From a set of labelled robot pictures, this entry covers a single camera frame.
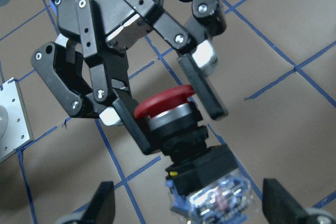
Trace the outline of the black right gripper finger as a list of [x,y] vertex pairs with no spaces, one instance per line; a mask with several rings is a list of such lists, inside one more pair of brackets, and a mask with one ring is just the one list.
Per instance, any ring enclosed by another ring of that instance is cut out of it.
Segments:
[[178,62],[212,119],[228,110],[206,78],[213,73],[218,56],[212,38],[226,28],[219,0],[192,0],[188,26],[177,22],[156,0],[123,0],[178,54]]

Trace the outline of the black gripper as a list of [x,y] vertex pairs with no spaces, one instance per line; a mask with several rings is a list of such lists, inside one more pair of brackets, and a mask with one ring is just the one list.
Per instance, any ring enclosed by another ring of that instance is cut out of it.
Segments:
[[127,55],[109,48],[103,36],[138,14],[176,50],[192,49],[194,38],[163,9],[163,1],[60,0],[58,40],[45,43],[31,57],[69,116],[124,125],[144,155],[151,154],[150,137],[133,116],[138,103],[129,86]]

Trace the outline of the right gripper own finger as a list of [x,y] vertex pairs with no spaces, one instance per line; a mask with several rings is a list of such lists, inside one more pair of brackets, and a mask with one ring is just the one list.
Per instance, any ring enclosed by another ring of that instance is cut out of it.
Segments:
[[268,223],[335,223],[335,216],[301,206],[275,178],[263,180],[262,211]]
[[113,223],[115,203],[113,181],[101,182],[84,211],[62,216],[55,223]]

